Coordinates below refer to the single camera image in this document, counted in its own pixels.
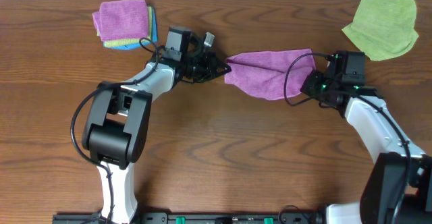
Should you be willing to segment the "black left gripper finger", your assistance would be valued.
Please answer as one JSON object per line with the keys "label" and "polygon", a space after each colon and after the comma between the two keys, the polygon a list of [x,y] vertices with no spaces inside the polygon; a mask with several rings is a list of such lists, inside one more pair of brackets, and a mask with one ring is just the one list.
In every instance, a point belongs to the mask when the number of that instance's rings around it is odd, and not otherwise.
{"label": "black left gripper finger", "polygon": [[209,82],[211,80],[220,78],[220,77],[222,77],[222,76],[224,76],[230,72],[231,72],[230,69],[225,69],[225,70],[220,71],[220,72],[219,71],[210,71],[210,73],[205,77],[205,81]]}
{"label": "black left gripper finger", "polygon": [[218,57],[216,59],[216,72],[231,72],[232,68],[223,60],[220,60]]}

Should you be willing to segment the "purple microfiber cloth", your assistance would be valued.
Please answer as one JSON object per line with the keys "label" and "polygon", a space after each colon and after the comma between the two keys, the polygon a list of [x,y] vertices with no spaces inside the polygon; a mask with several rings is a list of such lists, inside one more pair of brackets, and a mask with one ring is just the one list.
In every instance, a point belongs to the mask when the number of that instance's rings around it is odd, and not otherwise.
{"label": "purple microfiber cloth", "polygon": [[232,71],[224,76],[225,83],[269,101],[298,96],[306,77],[315,69],[311,52],[310,49],[259,51],[228,57]]}

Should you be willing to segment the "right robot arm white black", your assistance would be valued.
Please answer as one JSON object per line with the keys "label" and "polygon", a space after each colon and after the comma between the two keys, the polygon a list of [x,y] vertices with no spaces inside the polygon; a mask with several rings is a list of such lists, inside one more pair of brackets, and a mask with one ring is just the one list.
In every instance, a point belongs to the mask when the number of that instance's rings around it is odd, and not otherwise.
{"label": "right robot arm white black", "polygon": [[326,223],[431,222],[431,157],[391,116],[381,93],[366,84],[365,54],[338,51],[325,56],[301,91],[338,111],[358,133],[374,163],[358,202],[331,204]]}

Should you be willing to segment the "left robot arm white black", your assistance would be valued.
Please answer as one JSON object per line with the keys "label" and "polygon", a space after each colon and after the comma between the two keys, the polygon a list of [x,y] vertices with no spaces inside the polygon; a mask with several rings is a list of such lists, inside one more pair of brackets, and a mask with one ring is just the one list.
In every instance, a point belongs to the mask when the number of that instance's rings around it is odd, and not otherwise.
{"label": "left robot arm white black", "polygon": [[152,103],[180,82],[200,84],[231,71],[211,50],[214,39],[210,32],[199,37],[172,26],[165,45],[154,46],[141,72],[123,82],[101,82],[86,97],[92,104],[82,147],[101,176],[98,223],[131,223],[136,218],[134,165],[144,150]]}

